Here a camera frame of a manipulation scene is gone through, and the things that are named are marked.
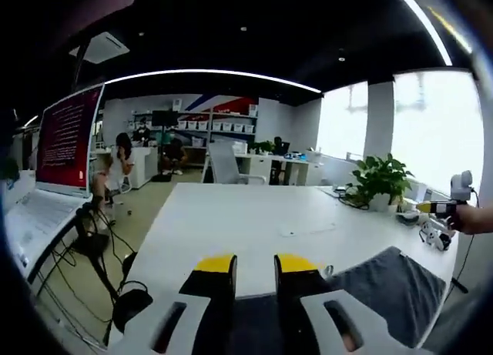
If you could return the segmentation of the person's right hand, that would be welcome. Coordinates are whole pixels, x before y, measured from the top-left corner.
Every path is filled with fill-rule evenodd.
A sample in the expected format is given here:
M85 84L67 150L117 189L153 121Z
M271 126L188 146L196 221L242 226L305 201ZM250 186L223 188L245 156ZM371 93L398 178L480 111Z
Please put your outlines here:
M456 206L455 213L448 218L449 230L472 235L481 231L480 209L468 206Z

